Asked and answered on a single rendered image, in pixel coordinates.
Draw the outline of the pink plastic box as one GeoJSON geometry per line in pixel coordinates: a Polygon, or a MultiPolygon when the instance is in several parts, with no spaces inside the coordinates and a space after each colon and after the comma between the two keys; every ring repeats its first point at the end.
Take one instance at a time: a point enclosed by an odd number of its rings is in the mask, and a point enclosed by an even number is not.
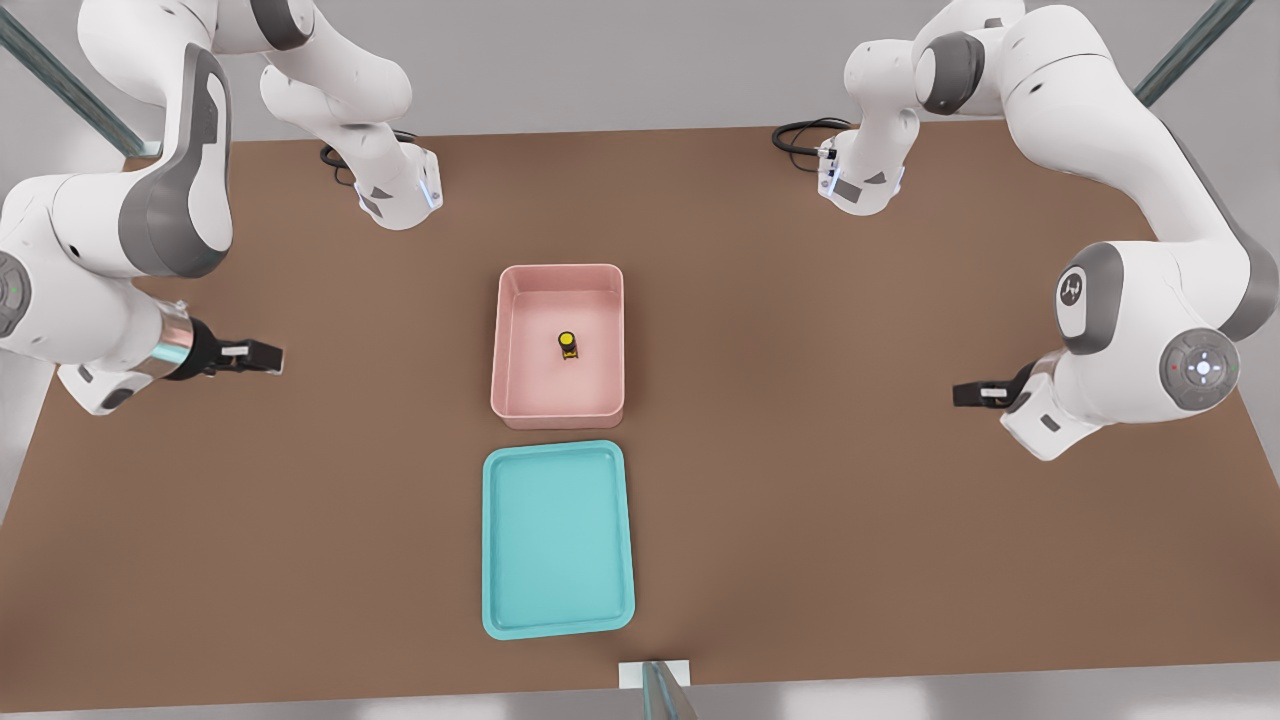
{"type": "Polygon", "coordinates": [[[625,414],[625,278],[612,264],[500,273],[490,405],[516,430],[617,427],[625,414]]]}

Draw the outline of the pale blue-green tray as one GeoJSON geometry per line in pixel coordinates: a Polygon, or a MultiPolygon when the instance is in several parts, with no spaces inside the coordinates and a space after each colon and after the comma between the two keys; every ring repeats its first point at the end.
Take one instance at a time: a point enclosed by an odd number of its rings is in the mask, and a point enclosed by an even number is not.
{"type": "Polygon", "coordinates": [[[625,455],[608,439],[499,448],[483,465],[481,619],[521,641],[635,614],[625,455]]]}

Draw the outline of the silver frame post with foot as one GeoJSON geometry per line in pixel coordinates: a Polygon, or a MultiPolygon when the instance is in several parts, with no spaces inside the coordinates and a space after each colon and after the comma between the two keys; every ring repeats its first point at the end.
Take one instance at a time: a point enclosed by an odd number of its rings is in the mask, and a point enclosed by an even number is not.
{"type": "Polygon", "coordinates": [[[690,685],[686,659],[618,664],[618,687],[643,692],[644,720],[699,720],[685,691],[690,685]]]}

